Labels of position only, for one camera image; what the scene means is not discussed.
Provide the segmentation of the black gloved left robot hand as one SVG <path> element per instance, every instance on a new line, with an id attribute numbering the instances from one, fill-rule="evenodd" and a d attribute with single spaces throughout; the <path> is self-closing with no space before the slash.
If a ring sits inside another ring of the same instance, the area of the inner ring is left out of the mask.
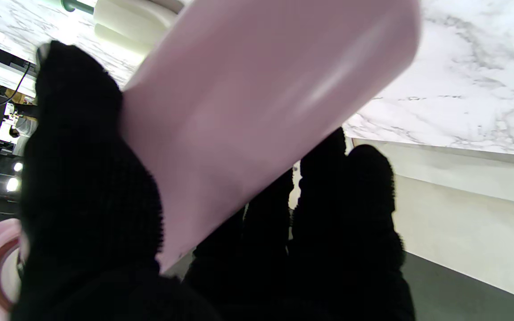
<path id="1" fill-rule="evenodd" d="M 38 125 L 19 201 L 29 251 L 12 321 L 414 321 L 394 229 L 394 172 L 336 129 L 194 250 L 159 274 L 162 202 L 122 139 L 122 92 L 98 61 L 37 49 Z"/>

